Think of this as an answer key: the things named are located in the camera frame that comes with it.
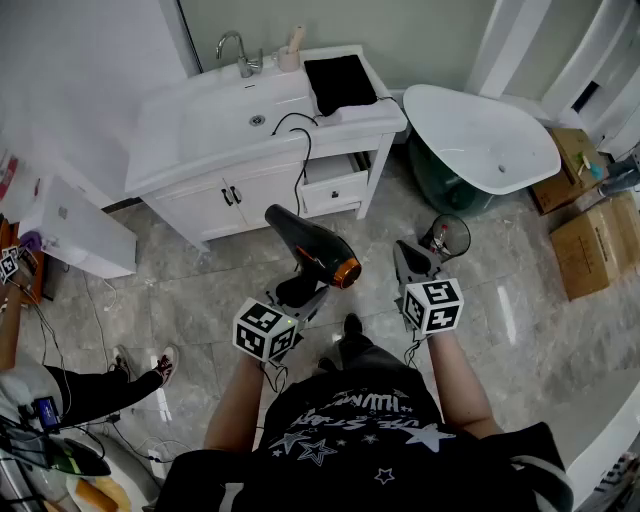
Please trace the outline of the black cloth bag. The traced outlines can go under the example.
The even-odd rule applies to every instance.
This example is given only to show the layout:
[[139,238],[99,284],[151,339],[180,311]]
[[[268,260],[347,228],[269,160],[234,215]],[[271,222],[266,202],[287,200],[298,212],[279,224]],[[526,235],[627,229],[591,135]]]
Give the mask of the black cloth bag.
[[304,62],[315,118],[322,122],[355,122],[397,117],[399,109],[379,94],[359,55]]

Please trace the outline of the grey metal device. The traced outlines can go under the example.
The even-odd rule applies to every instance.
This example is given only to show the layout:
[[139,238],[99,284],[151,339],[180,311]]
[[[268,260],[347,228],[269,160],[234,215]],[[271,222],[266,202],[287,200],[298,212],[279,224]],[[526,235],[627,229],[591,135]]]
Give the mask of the grey metal device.
[[599,186],[599,193],[609,197],[640,185],[640,168],[632,156],[608,166],[609,176]]

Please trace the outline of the black mesh trash bin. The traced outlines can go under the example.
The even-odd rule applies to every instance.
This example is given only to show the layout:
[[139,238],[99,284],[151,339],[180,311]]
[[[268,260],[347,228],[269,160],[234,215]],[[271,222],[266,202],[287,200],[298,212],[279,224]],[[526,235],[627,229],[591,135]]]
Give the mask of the black mesh trash bin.
[[419,245],[431,252],[431,242],[433,239],[434,229],[441,224],[448,226],[446,234],[446,247],[440,252],[434,252],[442,263],[447,262],[453,258],[465,254],[471,245],[471,234],[468,226],[465,222],[451,214],[441,214],[432,223],[426,234],[419,240]]

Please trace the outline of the black star print T-shirt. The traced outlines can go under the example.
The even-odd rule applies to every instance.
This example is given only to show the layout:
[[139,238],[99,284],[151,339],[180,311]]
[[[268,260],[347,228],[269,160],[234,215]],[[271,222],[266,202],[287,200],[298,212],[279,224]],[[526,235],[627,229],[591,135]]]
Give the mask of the black star print T-shirt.
[[543,423],[478,439],[425,385],[336,390],[319,378],[269,408],[258,448],[172,464],[156,512],[571,512]]

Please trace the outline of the chrome faucet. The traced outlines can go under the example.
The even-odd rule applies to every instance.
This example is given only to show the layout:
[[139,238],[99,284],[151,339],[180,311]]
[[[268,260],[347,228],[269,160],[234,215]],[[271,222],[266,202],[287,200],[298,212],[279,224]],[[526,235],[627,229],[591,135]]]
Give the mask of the chrome faucet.
[[239,68],[239,73],[242,78],[250,78],[254,74],[260,74],[263,70],[264,64],[264,52],[262,48],[258,49],[257,56],[250,58],[246,51],[241,34],[236,30],[229,30],[222,34],[216,45],[216,59],[222,58],[225,45],[234,40],[237,47],[236,64]]

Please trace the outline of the black orange hair dryer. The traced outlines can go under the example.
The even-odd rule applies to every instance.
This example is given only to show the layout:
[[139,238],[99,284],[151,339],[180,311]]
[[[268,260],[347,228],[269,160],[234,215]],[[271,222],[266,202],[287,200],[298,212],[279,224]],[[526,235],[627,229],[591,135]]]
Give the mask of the black orange hair dryer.
[[344,290],[360,277],[362,267],[354,251],[333,231],[279,204],[266,210],[265,220],[298,263],[295,276],[276,285],[277,305],[302,307],[316,294],[319,283]]

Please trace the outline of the open cardboard box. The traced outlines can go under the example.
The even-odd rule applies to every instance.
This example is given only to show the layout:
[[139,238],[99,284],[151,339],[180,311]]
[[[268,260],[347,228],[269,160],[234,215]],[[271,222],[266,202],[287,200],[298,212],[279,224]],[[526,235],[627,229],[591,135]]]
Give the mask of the open cardboard box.
[[567,206],[609,177],[607,160],[581,129],[549,128],[561,159],[560,171],[529,188],[540,215]]

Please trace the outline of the person's dark trousers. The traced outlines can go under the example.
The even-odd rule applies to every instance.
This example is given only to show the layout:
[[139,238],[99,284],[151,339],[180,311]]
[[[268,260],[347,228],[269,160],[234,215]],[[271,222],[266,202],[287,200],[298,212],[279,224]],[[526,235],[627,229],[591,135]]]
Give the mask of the person's dark trousers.
[[365,335],[343,337],[334,350],[338,356],[337,371],[323,372],[316,368],[313,378],[319,378],[336,390],[381,388],[415,390],[424,387],[422,375],[403,364],[388,351],[374,344]]

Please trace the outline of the white vanity cabinet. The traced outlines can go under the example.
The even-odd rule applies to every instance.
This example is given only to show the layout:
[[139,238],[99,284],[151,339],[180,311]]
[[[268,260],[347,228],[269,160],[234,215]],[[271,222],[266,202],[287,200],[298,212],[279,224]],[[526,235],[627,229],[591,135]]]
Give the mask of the white vanity cabinet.
[[[302,147],[286,154],[209,171],[146,193],[142,199],[201,252],[209,250],[210,240],[265,227],[265,212],[273,204],[279,204],[303,218],[350,210],[355,212],[358,220],[365,218],[389,155],[393,136],[383,134],[323,144],[318,150],[308,148],[310,139],[303,131],[294,141]],[[359,163],[368,169],[368,184],[363,200],[316,214],[306,213],[300,187],[306,177],[309,161],[356,153],[359,154]],[[235,186],[241,194],[240,204],[234,200],[231,186]],[[227,205],[222,189],[227,190],[233,206]]]

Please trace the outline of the white bathtub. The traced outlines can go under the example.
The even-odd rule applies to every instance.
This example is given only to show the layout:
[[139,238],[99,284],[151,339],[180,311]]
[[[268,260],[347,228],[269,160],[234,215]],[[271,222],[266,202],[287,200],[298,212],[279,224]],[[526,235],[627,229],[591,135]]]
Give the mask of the white bathtub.
[[406,89],[403,107],[413,176],[440,213],[478,215],[561,169],[548,130],[513,105],[419,84]]

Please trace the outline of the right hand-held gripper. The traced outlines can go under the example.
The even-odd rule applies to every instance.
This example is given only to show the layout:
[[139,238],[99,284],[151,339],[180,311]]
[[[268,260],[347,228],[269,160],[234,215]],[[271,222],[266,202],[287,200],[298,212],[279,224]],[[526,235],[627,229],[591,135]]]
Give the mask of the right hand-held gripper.
[[[435,278],[441,269],[438,256],[414,242],[397,240],[393,261],[400,297],[397,309],[407,332],[419,335],[451,331],[458,326],[464,298],[456,278]],[[409,276],[408,269],[418,276]]]

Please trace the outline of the spare gripper device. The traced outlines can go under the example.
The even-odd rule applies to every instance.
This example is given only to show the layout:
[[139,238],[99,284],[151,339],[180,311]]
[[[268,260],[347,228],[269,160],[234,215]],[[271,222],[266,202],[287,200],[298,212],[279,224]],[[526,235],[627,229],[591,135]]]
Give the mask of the spare gripper device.
[[14,245],[2,250],[0,258],[0,280],[18,288],[26,300],[37,303],[32,292],[32,284],[36,278],[39,263],[31,250],[24,245]]

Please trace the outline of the pink cup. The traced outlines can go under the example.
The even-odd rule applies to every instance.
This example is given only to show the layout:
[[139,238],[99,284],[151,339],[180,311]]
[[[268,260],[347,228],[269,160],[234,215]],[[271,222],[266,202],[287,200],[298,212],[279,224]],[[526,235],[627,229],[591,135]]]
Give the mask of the pink cup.
[[280,47],[271,54],[271,57],[283,73],[295,72],[301,65],[300,51],[290,52],[288,46]]

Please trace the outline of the white vanity drawer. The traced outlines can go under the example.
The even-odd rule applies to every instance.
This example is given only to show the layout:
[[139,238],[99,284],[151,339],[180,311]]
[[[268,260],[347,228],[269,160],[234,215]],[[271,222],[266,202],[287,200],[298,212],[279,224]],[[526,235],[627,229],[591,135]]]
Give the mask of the white vanity drawer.
[[342,154],[309,161],[300,187],[306,213],[316,214],[363,200],[368,169],[358,157],[358,153]]

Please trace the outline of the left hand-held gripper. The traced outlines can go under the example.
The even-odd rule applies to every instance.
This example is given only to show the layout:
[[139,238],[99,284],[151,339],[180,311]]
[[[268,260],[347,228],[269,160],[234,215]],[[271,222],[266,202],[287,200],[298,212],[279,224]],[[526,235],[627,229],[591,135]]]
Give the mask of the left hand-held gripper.
[[[279,307],[248,298],[233,319],[232,344],[260,362],[279,362],[302,339],[300,331],[326,301],[328,287],[318,288],[301,308]],[[277,294],[266,290],[271,304]]]

